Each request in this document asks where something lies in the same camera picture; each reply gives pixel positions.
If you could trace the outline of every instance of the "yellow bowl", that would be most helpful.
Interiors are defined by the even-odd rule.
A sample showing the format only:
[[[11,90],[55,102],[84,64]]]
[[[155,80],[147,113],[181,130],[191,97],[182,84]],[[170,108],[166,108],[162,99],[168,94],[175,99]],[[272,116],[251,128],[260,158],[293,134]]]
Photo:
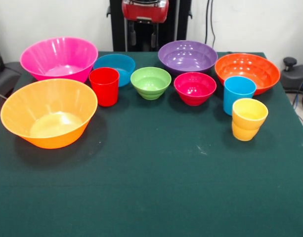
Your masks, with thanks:
[[[1,121],[7,130],[46,149],[75,142],[97,108],[94,91],[70,79],[29,84],[4,103]]]
[[[232,131],[235,138],[250,141],[258,133],[268,116],[267,107],[260,101],[243,98],[232,107]]]

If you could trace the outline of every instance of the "blue bowl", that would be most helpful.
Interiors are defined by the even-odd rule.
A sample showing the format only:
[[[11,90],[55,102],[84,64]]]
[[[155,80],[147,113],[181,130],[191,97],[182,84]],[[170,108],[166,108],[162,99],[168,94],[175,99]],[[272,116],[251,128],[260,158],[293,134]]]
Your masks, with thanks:
[[[123,54],[108,54],[99,57],[94,63],[94,69],[97,68],[114,68],[120,73],[120,80],[118,86],[127,85],[130,82],[130,76],[134,72],[136,64],[135,61]]]

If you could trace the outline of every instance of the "red machine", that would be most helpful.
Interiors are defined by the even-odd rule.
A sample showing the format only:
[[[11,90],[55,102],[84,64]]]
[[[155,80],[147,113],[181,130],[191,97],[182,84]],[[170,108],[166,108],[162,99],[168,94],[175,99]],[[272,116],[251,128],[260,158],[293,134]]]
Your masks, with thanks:
[[[129,21],[164,23],[169,0],[123,0],[122,8]]]
[[[159,23],[167,19],[169,0],[123,0],[124,17],[128,20],[130,43],[136,45],[135,23],[153,25],[150,46],[158,50]]]

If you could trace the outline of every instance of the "purple bowl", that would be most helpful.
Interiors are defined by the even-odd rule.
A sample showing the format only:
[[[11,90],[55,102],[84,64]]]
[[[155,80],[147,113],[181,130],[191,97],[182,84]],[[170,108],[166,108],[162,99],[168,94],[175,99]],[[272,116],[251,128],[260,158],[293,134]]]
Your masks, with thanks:
[[[216,61],[218,55],[206,44],[178,40],[165,44],[158,53],[159,60],[173,74],[187,72],[206,72]]]

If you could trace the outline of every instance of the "green bowl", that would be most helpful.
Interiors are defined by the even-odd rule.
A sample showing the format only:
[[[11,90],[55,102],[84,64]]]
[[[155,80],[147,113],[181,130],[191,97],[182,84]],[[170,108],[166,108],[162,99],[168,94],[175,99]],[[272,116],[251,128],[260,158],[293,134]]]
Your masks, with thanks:
[[[146,67],[136,70],[130,81],[144,99],[156,100],[170,85],[171,76],[161,68]]]

